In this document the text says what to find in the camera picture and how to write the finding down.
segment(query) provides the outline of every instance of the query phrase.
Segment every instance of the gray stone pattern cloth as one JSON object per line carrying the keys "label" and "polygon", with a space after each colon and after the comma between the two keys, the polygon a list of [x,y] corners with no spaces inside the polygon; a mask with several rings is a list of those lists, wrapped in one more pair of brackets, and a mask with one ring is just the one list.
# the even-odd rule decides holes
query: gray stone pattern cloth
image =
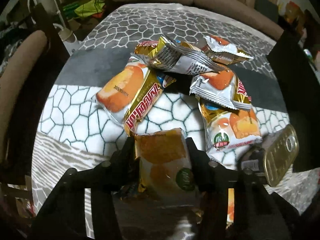
{"label": "gray stone pattern cloth", "polygon": [[176,4],[161,7],[122,6],[94,28],[80,49],[125,47],[133,52],[138,42],[157,41],[162,33],[191,43],[197,42],[203,35],[211,34],[239,45],[254,56],[253,60],[239,63],[239,66],[276,78],[265,57],[273,45],[257,37],[255,32],[243,30],[220,19],[195,14],[189,8]]}

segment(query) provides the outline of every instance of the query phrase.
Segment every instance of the white mosaic pattern cloth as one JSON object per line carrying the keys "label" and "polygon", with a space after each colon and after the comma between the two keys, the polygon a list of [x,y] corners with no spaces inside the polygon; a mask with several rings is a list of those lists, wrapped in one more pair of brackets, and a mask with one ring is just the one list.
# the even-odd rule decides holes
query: white mosaic pattern cloth
{"label": "white mosaic pattern cloth", "polygon": [[[127,138],[122,127],[114,124],[108,114],[91,101],[100,90],[96,87],[54,85],[44,106],[38,131],[92,153],[110,156],[122,148]],[[283,129],[288,114],[253,108],[260,122],[262,135]],[[138,125],[138,133],[150,133],[180,127],[192,137],[200,150],[205,150],[204,125],[194,96],[163,93]],[[240,147],[215,157],[234,169],[236,156],[247,147]]]}

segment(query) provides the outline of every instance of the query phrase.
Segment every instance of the can lid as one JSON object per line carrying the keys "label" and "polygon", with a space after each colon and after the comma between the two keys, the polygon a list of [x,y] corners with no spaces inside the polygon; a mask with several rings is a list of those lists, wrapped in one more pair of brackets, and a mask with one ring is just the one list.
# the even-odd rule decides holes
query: can lid
{"label": "can lid", "polygon": [[263,158],[265,175],[268,184],[275,187],[279,184],[299,152],[299,142],[296,131],[288,124],[273,144],[266,149]]}

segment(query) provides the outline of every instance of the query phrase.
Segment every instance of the orange cake image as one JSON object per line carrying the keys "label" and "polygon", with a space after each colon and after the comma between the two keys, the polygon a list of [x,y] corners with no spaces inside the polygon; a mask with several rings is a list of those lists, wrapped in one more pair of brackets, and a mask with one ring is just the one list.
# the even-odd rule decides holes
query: orange cake image
{"label": "orange cake image", "polygon": [[230,42],[228,42],[228,41],[226,41],[223,38],[218,37],[218,36],[210,35],[210,37],[214,38],[222,46],[226,46],[226,45],[228,45],[230,43]]}
{"label": "orange cake image", "polygon": [[152,164],[164,164],[186,157],[181,130],[159,131],[153,135],[134,137],[140,156]]}
{"label": "orange cake image", "polygon": [[223,70],[218,73],[208,72],[201,74],[206,79],[209,79],[209,84],[212,85],[217,90],[225,89],[231,82],[233,78],[232,70]]}
{"label": "orange cake image", "polygon": [[164,192],[170,192],[177,187],[175,185],[176,173],[177,171],[174,173],[163,164],[156,164],[152,165],[149,176],[154,187]]}
{"label": "orange cake image", "polygon": [[237,139],[249,135],[260,135],[257,117],[252,109],[250,112],[239,110],[238,114],[232,113],[229,123]]}
{"label": "orange cake image", "polygon": [[109,111],[118,112],[133,100],[142,83],[142,69],[128,65],[97,93],[97,100]]}
{"label": "orange cake image", "polygon": [[229,119],[226,117],[217,120],[217,125],[220,129],[226,128],[229,125]]}

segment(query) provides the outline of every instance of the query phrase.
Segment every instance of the white plastic wrapper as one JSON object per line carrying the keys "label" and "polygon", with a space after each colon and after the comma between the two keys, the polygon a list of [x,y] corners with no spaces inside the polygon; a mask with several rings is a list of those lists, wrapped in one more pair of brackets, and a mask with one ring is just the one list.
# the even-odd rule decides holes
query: white plastic wrapper
{"label": "white plastic wrapper", "polygon": [[149,64],[164,71],[197,75],[209,71],[221,71],[223,67],[210,60],[201,50],[186,43],[162,35],[152,52]]}
{"label": "white plastic wrapper", "polygon": [[197,45],[211,60],[225,65],[253,59],[247,52],[217,36],[204,36]]}
{"label": "white plastic wrapper", "polygon": [[249,111],[252,107],[251,97],[247,95],[242,82],[227,67],[218,73],[208,72],[194,76],[190,94],[235,110]]}

